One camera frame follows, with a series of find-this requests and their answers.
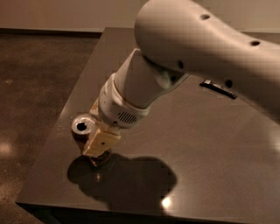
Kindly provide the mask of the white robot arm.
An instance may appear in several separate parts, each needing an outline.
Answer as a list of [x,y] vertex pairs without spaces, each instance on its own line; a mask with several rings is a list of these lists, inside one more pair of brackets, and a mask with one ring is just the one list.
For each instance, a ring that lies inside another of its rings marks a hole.
[[82,151],[98,158],[149,114],[151,104],[196,74],[280,116],[280,45],[223,23],[193,0],[149,0],[138,12],[137,47],[101,88]]

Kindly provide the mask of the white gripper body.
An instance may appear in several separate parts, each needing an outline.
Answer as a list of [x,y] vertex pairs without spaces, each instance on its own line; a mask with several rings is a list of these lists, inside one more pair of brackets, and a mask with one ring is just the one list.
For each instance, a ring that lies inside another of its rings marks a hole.
[[115,77],[113,73],[101,88],[99,117],[109,126],[130,129],[149,114],[150,108],[138,108],[126,102],[116,88]]

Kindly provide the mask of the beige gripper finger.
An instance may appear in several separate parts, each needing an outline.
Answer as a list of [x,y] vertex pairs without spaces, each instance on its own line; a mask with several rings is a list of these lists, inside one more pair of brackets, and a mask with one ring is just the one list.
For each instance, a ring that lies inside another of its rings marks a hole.
[[89,110],[89,113],[93,116],[98,116],[98,101],[94,102],[91,109]]
[[98,158],[121,139],[119,128],[103,122],[84,122],[82,128],[87,141],[81,154],[86,157]]

